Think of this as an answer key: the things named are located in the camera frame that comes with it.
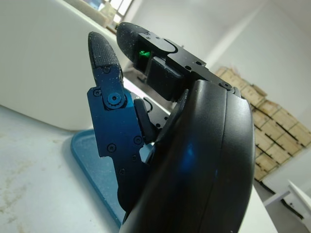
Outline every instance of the white wall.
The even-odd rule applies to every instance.
[[[220,52],[211,67],[234,67],[311,129],[311,39],[273,2],[268,2],[244,30]],[[292,180],[311,196],[311,150],[279,168],[264,183],[276,192]],[[304,209],[287,198],[302,214]]]
[[[130,19],[203,59],[227,29],[207,8],[204,0],[144,0]]]
[[[219,65],[236,67],[244,79],[267,92],[270,100],[299,117],[309,108],[304,100],[311,100],[310,64],[310,38],[269,2],[211,70]]]

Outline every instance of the white table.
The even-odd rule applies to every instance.
[[[118,232],[70,152],[73,134],[0,106],[1,233]],[[239,232],[277,232],[254,188]]]

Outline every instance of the cardboard box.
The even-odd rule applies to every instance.
[[[229,83],[233,87],[237,87],[240,91],[244,89],[248,83],[243,80],[238,74],[236,74],[233,70],[221,67],[216,75],[220,77],[225,82]]]
[[[272,101],[266,100],[258,108],[263,111],[268,116],[272,117],[278,110],[281,109],[281,106]]]
[[[290,155],[294,155],[302,149],[300,143],[288,133],[283,134],[276,142]]]
[[[259,147],[255,146],[255,158],[260,156],[262,153],[263,153],[262,149],[260,149]]]
[[[265,171],[269,172],[277,166],[277,162],[269,157],[266,153],[256,158],[256,163]]]
[[[298,123],[298,120],[284,108],[281,108],[276,113],[274,113],[272,118],[287,131]]]
[[[303,124],[297,123],[289,132],[305,147],[311,143],[311,133]]]
[[[241,90],[241,96],[247,99],[252,105],[259,106],[264,101],[264,96],[259,94],[252,86],[248,85]]]
[[[255,179],[261,181],[268,173],[263,170],[259,165],[255,164]]]
[[[272,119],[268,120],[260,129],[275,141],[285,134],[285,130]]]
[[[255,128],[256,146],[258,146],[263,151],[267,151],[273,145],[273,143],[274,143],[273,140],[271,140],[267,135],[265,135],[264,132]]]
[[[273,144],[267,151],[267,154],[269,154],[275,161],[277,161],[279,164],[284,163],[286,160],[288,160],[291,156],[282,149],[278,144]]]
[[[261,128],[270,118],[258,109],[253,109],[253,122],[257,128]]]

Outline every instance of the textured fingertip pad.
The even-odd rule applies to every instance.
[[[148,33],[149,31],[132,23],[122,22],[117,27],[117,43],[121,51],[134,62],[136,43],[139,33]]]
[[[120,66],[109,42],[99,33],[88,34],[88,53],[93,69],[112,65]]]

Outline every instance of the window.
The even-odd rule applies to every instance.
[[[131,6],[132,1],[133,0],[103,0],[103,3],[110,2],[111,6],[117,10],[113,21],[119,24],[123,21],[127,10]]]

